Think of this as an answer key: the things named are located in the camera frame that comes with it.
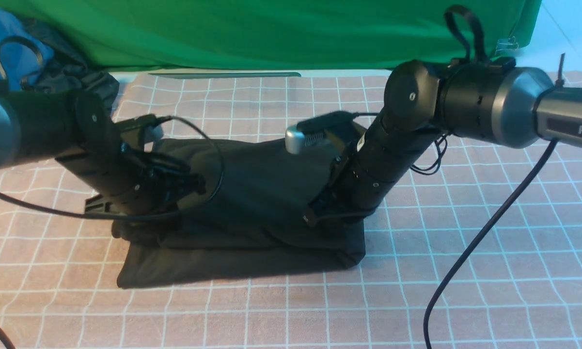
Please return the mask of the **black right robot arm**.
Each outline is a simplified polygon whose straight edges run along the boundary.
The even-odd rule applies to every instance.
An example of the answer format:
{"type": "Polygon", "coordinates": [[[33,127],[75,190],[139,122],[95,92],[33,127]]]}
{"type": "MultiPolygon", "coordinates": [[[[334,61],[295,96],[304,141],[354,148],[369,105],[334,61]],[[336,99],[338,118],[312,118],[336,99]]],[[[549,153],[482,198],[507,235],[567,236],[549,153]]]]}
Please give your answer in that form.
{"type": "Polygon", "coordinates": [[[426,149],[444,136],[514,149],[537,139],[582,148],[582,88],[565,88],[512,58],[472,63],[400,64],[387,79],[384,106],[368,128],[358,112],[335,111],[287,128],[285,146],[298,154],[322,141],[341,151],[328,183],[308,204],[309,225],[352,224],[382,199],[426,149]]]}

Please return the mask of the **gray left robot arm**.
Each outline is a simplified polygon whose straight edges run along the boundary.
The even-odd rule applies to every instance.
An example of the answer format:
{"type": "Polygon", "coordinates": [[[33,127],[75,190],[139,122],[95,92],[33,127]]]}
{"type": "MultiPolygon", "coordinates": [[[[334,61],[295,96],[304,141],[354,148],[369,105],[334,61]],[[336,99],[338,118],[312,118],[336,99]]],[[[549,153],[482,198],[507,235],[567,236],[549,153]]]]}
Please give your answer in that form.
{"type": "Polygon", "coordinates": [[[204,194],[206,180],[164,153],[158,126],[173,116],[149,113],[114,122],[102,100],[81,89],[63,93],[0,94],[0,170],[54,159],[96,191],[82,214],[41,207],[0,192],[0,200],[57,216],[85,220],[174,220],[178,201],[204,194]]]}

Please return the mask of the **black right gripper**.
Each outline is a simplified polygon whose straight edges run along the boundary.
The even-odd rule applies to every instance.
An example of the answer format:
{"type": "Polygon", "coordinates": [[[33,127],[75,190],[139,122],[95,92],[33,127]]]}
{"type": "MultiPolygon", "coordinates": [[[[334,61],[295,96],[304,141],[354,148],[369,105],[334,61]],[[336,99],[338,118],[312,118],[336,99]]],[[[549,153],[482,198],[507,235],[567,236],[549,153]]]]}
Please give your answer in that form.
{"type": "Polygon", "coordinates": [[[406,129],[386,113],[377,113],[367,129],[355,119],[326,131],[326,139],[341,153],[331,162],[324,188],[304,212],[304,220],[312,227],[353,224],[373,214],[392,187],[441,137],[441,129],[428,122],[406,129]]]}

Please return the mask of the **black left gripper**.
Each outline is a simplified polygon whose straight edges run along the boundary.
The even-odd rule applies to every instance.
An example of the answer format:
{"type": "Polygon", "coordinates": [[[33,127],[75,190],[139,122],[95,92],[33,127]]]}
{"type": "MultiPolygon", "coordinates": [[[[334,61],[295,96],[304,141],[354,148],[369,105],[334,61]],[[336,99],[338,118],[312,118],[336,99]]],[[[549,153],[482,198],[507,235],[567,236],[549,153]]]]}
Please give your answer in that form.
{"type": "Polygon", "coordinates": [[[86,219],[174,229],[181,221],[178,201],[206,193],[206,179],[184,161],[125,142],[111,152],[73,151],[56,161],[96,191],[85,203],[86,219]]]}

